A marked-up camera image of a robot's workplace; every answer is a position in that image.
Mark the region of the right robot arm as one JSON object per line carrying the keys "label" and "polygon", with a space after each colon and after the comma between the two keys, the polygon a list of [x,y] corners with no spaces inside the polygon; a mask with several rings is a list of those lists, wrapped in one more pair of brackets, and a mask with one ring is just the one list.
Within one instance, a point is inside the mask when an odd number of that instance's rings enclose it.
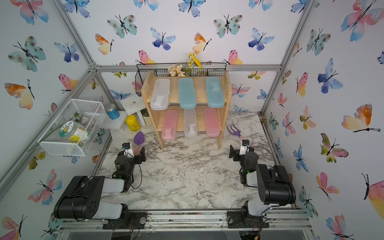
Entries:
{"label": "right robot arm", "polygon": [[241,166],[241,184],[258,190],[259,199],[247,201],[242,207],[243,217],[261,218],[274,207],[296,202],[296,190],[284,166],[258,163],[259,155],[248,144],[242,144],[239,150],[230,146],[229,158]]}

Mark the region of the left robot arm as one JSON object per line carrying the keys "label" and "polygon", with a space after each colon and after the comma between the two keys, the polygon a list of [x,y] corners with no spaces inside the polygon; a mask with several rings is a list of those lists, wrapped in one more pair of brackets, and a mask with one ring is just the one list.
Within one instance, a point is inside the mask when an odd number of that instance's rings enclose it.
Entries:
{"label": "left robot arm", "polygon": [[138,155],[128,150],[121,151],[115,159],[116,171],[111,178],[105,176],[75,176],[54,207],[54,217],[64,220],[119,219],[122,204],[102,200],[106,194],[126,193],[133,187],[134,169],[147,160],[145,148]]}

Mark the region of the clear case shelf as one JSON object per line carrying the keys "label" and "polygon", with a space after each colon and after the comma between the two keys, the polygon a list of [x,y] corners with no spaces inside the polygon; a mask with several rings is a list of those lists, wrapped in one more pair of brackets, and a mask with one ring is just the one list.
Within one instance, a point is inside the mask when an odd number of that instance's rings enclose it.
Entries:
{"label": "clear case shelf", "polygon": [[150,106],[153,111],[162,111],[168,108],[170,79],[157,79],[155,81]]}

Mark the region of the clear case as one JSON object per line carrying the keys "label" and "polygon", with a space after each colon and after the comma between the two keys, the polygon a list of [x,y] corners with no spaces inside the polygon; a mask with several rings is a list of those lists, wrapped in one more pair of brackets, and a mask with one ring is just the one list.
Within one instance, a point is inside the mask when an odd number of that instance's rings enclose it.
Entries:
{"label": "clear case", "polygon": [[184,109],[184,135],[195,138],[198,135],[196,109]]}

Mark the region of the pink case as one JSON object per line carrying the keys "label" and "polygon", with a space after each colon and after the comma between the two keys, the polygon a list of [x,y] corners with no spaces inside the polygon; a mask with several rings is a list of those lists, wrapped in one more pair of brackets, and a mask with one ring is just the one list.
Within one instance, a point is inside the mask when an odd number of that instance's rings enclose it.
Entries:
{"label": "pink case", "polygon": [[178,122],[178,111],[167,110],[165,111],[162,139],[164,141],[172,141],[176,137]]}
{"label": "pink case", "polygon": [[221,130],[216,109],[204,108],[204,120],[207,136],[212,138],[218,137]]}

